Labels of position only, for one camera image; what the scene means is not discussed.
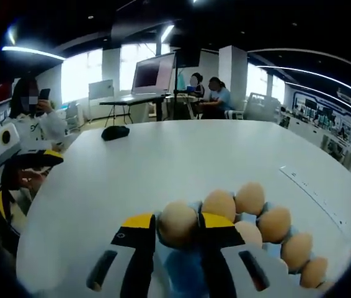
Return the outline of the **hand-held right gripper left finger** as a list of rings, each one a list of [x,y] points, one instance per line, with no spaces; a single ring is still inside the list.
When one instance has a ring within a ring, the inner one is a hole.
[[[148,297],[154,271],[156,217],[127,218],[110,245],[95,260],[86,287],[106,297]]]

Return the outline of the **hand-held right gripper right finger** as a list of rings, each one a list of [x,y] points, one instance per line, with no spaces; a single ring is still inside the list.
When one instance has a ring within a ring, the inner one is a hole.
[[[202,269],[210,297],[305,297],[284,264],[246,243],[227,218],[198,215]]]

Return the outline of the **person's left hand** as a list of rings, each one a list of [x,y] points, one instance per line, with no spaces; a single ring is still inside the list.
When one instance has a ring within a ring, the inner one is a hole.
[[[17,174],[19,186],[27,188],[30,191],[37,192],[50,171],[50,168],[44,168],[43,171],[34,171],[29,169],[18,170]]]

